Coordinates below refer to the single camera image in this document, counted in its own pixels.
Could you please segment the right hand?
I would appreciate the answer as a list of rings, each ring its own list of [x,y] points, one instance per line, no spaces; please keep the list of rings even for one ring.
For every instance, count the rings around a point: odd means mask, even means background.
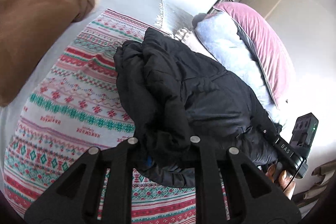
[[[272,164],[268,168],[265,175],[274,183],[275,173],[276,173],[276,165]],[[278,184],[282,192],[285,194],[285,196],[287,196],[291,200],[294,194],[295,186],[296,186],[295,181],[292,180],[292,177],[288,175],[288,172],[286,170],[283,170],[279,174],[277,181],[278,181]]]

